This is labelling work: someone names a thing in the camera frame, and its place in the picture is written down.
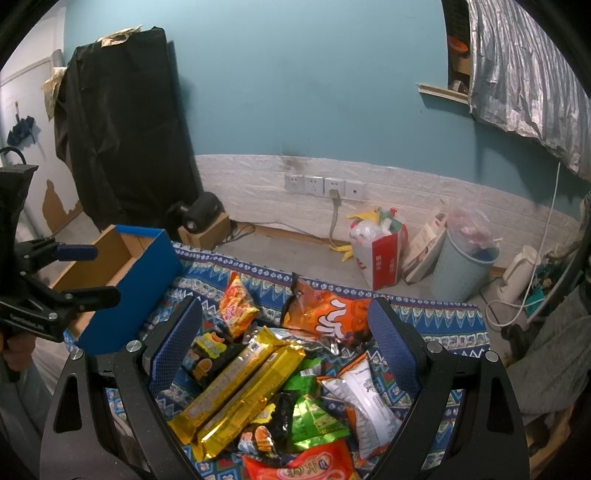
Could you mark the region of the person left hand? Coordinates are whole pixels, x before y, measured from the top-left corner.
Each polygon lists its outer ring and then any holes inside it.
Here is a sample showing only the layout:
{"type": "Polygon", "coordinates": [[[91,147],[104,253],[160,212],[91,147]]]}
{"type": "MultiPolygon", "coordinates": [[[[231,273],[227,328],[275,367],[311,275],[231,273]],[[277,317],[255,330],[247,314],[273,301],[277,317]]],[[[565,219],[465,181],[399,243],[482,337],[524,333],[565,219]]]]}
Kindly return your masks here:
{"type": "Polygon", "coordinates": [[[26,370],[32,363],[36,337],[30,333],[20,333],[11,338],[1,337],[1,355],[8,368],[14,372],[26,370]]]}

